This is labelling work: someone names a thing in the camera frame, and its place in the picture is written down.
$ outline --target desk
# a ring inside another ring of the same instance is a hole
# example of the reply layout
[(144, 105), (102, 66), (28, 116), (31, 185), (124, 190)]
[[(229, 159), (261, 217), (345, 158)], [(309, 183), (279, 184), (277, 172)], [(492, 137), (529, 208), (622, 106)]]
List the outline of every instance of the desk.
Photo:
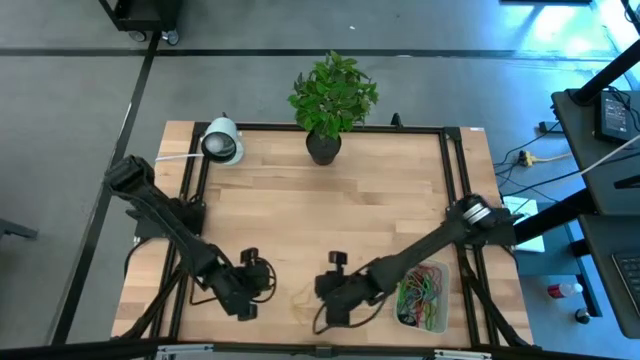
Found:
[[(640, 103), (638, 92), (629, 92), (631, 103)], [(585, 169), (595, 163), (619, 145), (597, 140), (593, 137), (595, 110), (593, 106), (578, 106), (569, 98), (567, 92), (556, 92), (551, 96), (556, 114), (567, 137), (571, 151), (580, 169)], [(635, 153), (639, 150), (622, 151), (612, 159)], [(616, 314), (618, 324), (625, 336), (640, 339), (640, 318), (638, 318), (633, 304), (628, 299), (626, 290), (620, 291), (619, 286), (609, 282), (620, 282), (612, 273), (613, 260), (611, 254), (621, 251), (618, 246), (629, 246), (635, 242), (635, 249), (640, 250), (637, 243), (637, 233), (640, 230), (640, 190), (615, 189), (613, 183), (617, 180), (637, 175), (640, 172), (640, 157), (633, 157), (617, 163), (596, 167), (583, 178), (587, 185), (583, 189), (560, 203), (541, 211), (538, 215), (515, 226), (518, 240), (530, 239), (542, 233), (578, 218), (586, 241), (572, 243), (576, 256), (591, 253), (596, 263), (607, 296)], [(599, 214), (600, 216), (581, 216)], [(618, 231), (620, 219), (626, 218), (625, 231)], [(635, 219), (635, 233), (629, 230)], [(590, 298), (597, 308), (595, 296), (592, 294), (589, 281), (585, 281), (585, 298)]]
[[(168, 122), (160, 156), (188, 152), (193, 122)], [(274, 298), (260, 304), (258, 318), (238, 322), (212, 302), (185, 302), (178, 338), (241, 344), (334, 344), (381, 347), (469, 347), (460, 276), (452, 246), (432, 258), (448, 264), (451, 274), (449, 326), (443, 335), (430, 335), (401, 326), (391, 314), (392, 297), (381, 314), (357, 329), (332, 329), (320, 336), (311, 322), (320, 302), (313, 295), (314, 277), (330, 269), (327, 253), (349, 253), (347, 272), (370, 259), (394, 253), (435, 229), (448, 205), (438, 137), (426, 134), (347, 133), (342, 149), (327, 167), (314, 165), (307, 153), (306, 133), (243, 131), (245, 158), (238, 165), (209, 168), (204, 200), (207, 215), (203, 239), (215, 242), (232, 261), (241, 250), (255, 246), (278, 275)], [(461, 129), (470, 185), (494, 206), (499, 194), (487, 140), (482, 129)], [(449, 144), (453, 154), (453, 142)], [(457, 194), (462, 194), (457, 174)], [(156, 185), (177, 196), (184, 160), (156, 165)], [(192, 179), (191, 189), (195, 188)], [(154, 239), (136, 252), (129, 266), (113, 335), (122, 334), (142, 314), (156, 292), (167, 241)], [(532, 341), (513, 259), (499, 247), (485, 247), (484, 256), (494, 302), (519, 335)], [(195, 300), (208, 297), (199, 289)], [(305, 303), (296, 312), (296, 302)], [(170, 313), (165, 309), (161, 334), (167, 334)], [(487, 334), (481, 305), (476, 302), (480, 337)], [(371, 309), (361, 307), (352, 321)]]

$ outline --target black desk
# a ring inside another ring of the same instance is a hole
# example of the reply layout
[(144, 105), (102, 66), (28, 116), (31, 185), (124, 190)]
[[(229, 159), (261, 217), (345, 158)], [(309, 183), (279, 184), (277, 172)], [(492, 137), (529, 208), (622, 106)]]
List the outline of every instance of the black desk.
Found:
[[(629, 94), (632, 106), (640, 108), (640, 93)], [(575, 105), (566, 92), (556, 92), (551, 99), (554, 113), (581, 170), (618, 147), (593, 137), (593, 106)], [(623, 150), (611, 159), (640, 151), (640, 144), (634, 144), (634, 149)], [(640, 156), (596, 167), (583, 177), (586, 189), (519, 223), (515, 232), (518, 241), (523, 241), (578, 218), (586, 240), (571, 244), (574, 255), (593, 255), (622, 332), (629, 338), (640, 339), (640, 317), (611, 259), (616, 251), (640, 251), (640, 239), (633, 239), (633, 236), (640, 236), (635, 235), (640, 234), (640, 189), (615, 189), (613, 186), (617, 180), (638, 174)]]

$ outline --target gray floor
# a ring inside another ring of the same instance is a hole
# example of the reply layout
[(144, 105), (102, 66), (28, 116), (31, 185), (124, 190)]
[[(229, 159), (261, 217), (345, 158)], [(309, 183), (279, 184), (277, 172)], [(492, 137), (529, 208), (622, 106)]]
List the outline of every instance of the gray floor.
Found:
[[(472, 49), (570, 56), (615, 51), (611, 33), (603, 28), (606, 16), (596, 6), (494, 0), (185, 3), (181, 48)], [(607, 1), (598, 5), (615, 8)], [(141, 46), (116, 32), (97, 2), (0, 1), (0, 49)], [(156, 57), (127, 152), (152, 159), (167, 120), (209, 120), (225, 111), (241, 122), (292, 122), (285, 101), (291, 81), (314, 60)], [(605, 65), (486, 58), (358, 60), (380, 91), (369, 123), (386, 124), (399, 112), (410, 125), (484, 127), (496, 161), (535, 137), (538, 122), (553, 120), (552, 92), (581, 86)], [(141, 57), (0, 57), (0, 217), (40, 229), (37, 242), (12, 237), (0, 242), (0, 348), (46, 341), (141, 64)], [(628, 87), (624, 79), (616, 85)], [(546, 157), (569, 148), (564, 138), (549, 136), (527, 149)], [(531, 184), (575, 169), (575, 162), (566, 159), (518, 169), (513, 179)], [(575, 180), (539, 189), (559, 199), (583, 186)], [(535, 193), (526, 195), (541, 200)], [(109, 210), (70, 341), (110, 334), (134, 226), (124, 208), (114, 201)], [(549, 301), (544, 296), (545, 284), (557, 279), (522, 279), (536, 344), (637, 356), (640, 342), (621, 335), (597, 272), (592, 264), (588, 267), (605, 317), (587, 326), (570, 319), (583, 306), (580, 298)], [(595, 345), (604, 333), (610, 348)]]

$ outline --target clear plastic container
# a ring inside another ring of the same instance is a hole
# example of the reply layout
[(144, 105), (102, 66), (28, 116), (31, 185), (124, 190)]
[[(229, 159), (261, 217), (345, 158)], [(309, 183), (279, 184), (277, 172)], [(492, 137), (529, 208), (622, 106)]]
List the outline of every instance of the clear plastic container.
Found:
[(395, 294), (396, 301), (395, 301), (395, 305), (393, 306), (393, 317), (396, 319), (398, 324), (402, 326), (416, 329), (419, 331), (442, 334), (445, 331), (447, 331), (447, 326), (449, 324), (449, 267), (447, 266), (447, 264), (443, 264), (435, 260), (424, 260), (420, 264), (437, 267), (442, 272), (442, 279), (440, 283), (440, 285), (442, 286), (442, 289), (440, 291), (440, 294), (436, 296), (436, 304), (438, 306), (438, 312), (434, 316), (435, 323), (433, 328), (430, 330), (427, 329), (424, 324), (424, 321), (420, 321), (420, 323), (418, 324), (419, 326), (416, 327), (416, 326), (409, 326), (407, 324), (404, 324), (398, 319), (398, 300), (400, 298), (399, 289), (396, 290), (396, 294)]

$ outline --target wooden tabletop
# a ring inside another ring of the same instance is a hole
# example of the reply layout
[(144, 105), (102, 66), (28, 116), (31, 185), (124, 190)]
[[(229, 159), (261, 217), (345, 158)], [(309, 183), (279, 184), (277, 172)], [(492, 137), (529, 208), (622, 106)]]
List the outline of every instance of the wooden tabletop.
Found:
[[(159, 155), (188, 152), (193, 122), (171, 121)], [(462, 141), (472, 191), (499, 205), (498, 189), (485, 133), (462, 128)], [(315, 165), (305, 147), (306, 133), (244, 131), (245, 157), (240, 164), (210, 166), (205, 191), (207, 215), (202, 238), (215, 242), (232, 261), (240, 251), (257, 247), (278, 276), (273, 299), (258, 306), (258, 318), (238, 322), (217, 302), (191, 306), (180, 324), (180, 340), (416, 347), (468, 347), (460, 275), (452, 246), (430, 259), (448, 265), (450, 273), (448, 330), (441, 335), (400, 325), (392, 316), (395, 296), (369, 324), (357, 329), (331, 329), (313, 335), (311, 322), (321, 303), (313, 280), (332, 266), (331, 250), (349, 254), (347, 273), (371, 259), (396, 253), (434, 230), (448, 205), (438, 137), (428, 134), (341, 134), (342, 149), (330, 166)], [(462, 194), (453, 142), (449, 144), (456, 194)], [(156, 185), (177, 196), (184, 160), (159, 162)], [(195, 189), (196, 162), (191, 193)], [(154, 239), (131, 259), (113, 326), (113, 335), (129, 329), (158, 291), (167, 250)], [(531, 342), (518, 274), (501, 248), (487, 246), (484, 256), (491, 295), (518, 334)], [(212, 293), (196, 288), (194, 300)], [(482, 306), (476, 300), (480, 337), (487, 343)], [(170, 298), (161, 333), (168, 331)], [(352, 322), (372, 309), (360, 306)]]

